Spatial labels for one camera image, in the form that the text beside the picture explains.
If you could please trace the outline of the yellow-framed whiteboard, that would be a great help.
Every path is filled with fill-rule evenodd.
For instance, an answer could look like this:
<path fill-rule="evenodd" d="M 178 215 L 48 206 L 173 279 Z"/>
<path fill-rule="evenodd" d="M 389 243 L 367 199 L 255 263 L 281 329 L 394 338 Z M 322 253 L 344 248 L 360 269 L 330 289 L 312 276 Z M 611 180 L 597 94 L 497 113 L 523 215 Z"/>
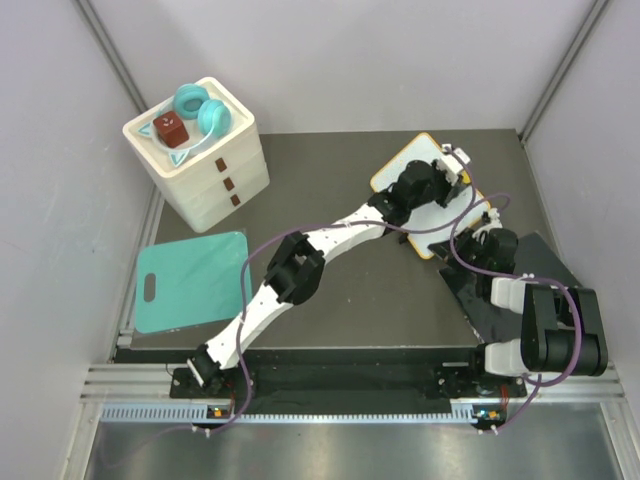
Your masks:
<path fill-rule="evenodd" d="M 370 186 L 374 192 L 386 189 L 394 183 L 399 175 L 405 170 L 407 164 L 413 160 L 422 160 L 427 163 L 436 160 L 441 154 L 441 145 L 436 142 L 428 133 L 421 132 L 403 147 L 391 160 L 380 168 L 370 179 Z M 474 187 L 476 194 L 474 202 L 472 199 L 471 183 L 463 184 L 463 191 L 447 207 L 442 208 L 438 204 L 429 203 L 423 205 L 411 213 L 409 221 L 403 228 L 408 230 L 427 230 L 441 227 L 444 224 L 459 217 L 459 215 L 475 201 L 483 198 L 483 195 Z M 460 221 L 456 228 L 456 233 L 461 233 L 464 228 L 472 227 L 480 222 L 484 212 L 489 210 L 489 203 L 482 203 L 469 211 Z M 448 241 L 452 225 L 432 233 L 409 234 L 408 242 L 423 260 L 434 257 L 428 249 L 433 243 Z"/>

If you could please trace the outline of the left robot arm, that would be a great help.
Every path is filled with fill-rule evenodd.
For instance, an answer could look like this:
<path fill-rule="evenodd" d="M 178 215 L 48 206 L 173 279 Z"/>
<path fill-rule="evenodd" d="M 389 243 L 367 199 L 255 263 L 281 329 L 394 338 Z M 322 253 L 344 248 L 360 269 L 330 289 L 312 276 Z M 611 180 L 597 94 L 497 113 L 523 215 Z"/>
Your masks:
<path fill-rule="evenodd" d="M 257 293 L 247 297 L 245 275 L 249 264 L 244 263 L 239 314 L 188 358 L 194 387 L 205 396 L 220 394 L 226 387 L 225 370 L 241 362 L 244 350 L 279 315 L 316 293 L 325 266 L 338 256 L 392 231 L 424 235 L 451 226 L 451 221 L 423 229 L 409 229 L 407 224 L 420 207 L 432 203 L 448 207 L 467 187 L 467 173 L 467 162 L 453 151 L 431 162 L 413 160 L 391 186 L 374 193 L 349 216 L 332 224 L 277 236 L 280 244 Z"/>

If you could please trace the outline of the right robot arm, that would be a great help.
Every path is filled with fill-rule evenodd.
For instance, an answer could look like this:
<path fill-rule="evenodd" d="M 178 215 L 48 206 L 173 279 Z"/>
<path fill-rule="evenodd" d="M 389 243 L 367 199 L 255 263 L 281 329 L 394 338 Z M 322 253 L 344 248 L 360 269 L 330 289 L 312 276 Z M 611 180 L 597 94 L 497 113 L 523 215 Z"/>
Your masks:
<path fill-rule="evenodd" d="M 582 286 L 537 233 L 506 228 L 431 245 L 440 275 L 481 343 L 466 380 L 487 396 L 504 377 L 597 377 L 609 352 L 597 294 Z"/>

